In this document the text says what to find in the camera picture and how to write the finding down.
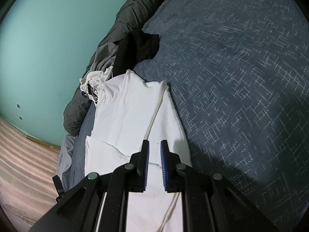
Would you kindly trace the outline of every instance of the wall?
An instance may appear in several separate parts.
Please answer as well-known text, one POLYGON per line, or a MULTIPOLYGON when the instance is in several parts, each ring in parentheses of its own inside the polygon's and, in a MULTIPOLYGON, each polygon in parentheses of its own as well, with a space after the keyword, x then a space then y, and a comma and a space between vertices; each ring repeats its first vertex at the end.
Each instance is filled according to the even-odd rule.
POLYGON ((125 1, 17 0, 0 25, 2 118, 60 145, 63 110, 125 1))

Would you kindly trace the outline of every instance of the bed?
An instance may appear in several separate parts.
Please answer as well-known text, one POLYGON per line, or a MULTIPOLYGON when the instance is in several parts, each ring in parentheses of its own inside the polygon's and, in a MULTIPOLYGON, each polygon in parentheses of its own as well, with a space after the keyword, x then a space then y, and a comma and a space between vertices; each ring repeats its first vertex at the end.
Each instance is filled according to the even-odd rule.
MULTIPOLYGON (((160 49, 135 72, 169 83, 193 167, 224 174, 280 231, 309 200, 308 22, 293 0, 165 0, 143 26, 160 49)), ((67 188, 84 177, 91 104, 67 188)))

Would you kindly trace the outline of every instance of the white garment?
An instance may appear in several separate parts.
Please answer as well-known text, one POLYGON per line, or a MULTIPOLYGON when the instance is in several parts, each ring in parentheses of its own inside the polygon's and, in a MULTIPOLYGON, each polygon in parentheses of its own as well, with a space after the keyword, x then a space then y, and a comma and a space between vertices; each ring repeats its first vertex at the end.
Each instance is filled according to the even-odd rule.
POLYGON ((92 95, 91 92, 88 91, 88 83, 90 84, 90 86, 93 88, 93 92, 97 95, 97 87, 99 84, 105 82, 106 80, 109 79, 110 75, 112 74, 112 69, 113 67, 110 66, 108 67, 104 72, 101 70, 98 71, 92 71, 89 72, 86 79, 80 78, 79 82, 80 82, 80 90, 87 93, 88 97, 95 102, 96 105, 96 99, 95 97, 92 95))
POLYGON ((168 194, 163 187, 160 141, 166 139, 182 163, 191 166, 191 161, 166 82, 145 83, 128 70, 94 86, 98 104, 92 135, 86 138, 85 175, 112 172, 148 139, 147 187, 144 193, 129 193, 127 231, 182 231, 180 194, 168 194))

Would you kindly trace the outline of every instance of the white t-shirt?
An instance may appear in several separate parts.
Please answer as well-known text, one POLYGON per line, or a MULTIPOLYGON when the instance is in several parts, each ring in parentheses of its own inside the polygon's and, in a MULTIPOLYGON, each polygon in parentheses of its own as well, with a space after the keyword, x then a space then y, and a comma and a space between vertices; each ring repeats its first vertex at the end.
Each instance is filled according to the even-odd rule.
POLYGON ((106 82, 97 79, 104 77, 101 73, 88 75, 96 88, 97 109, 86 138, 85 175, 112 172, 148 139, 147 187, 144 193, 129 193, 127 231, 182 231, 180 194, 168 194, 163 187, 160 141, 166 139, 182 163, 191 166, 191 161, 166 82, 146 83, 131 70, 106 82))

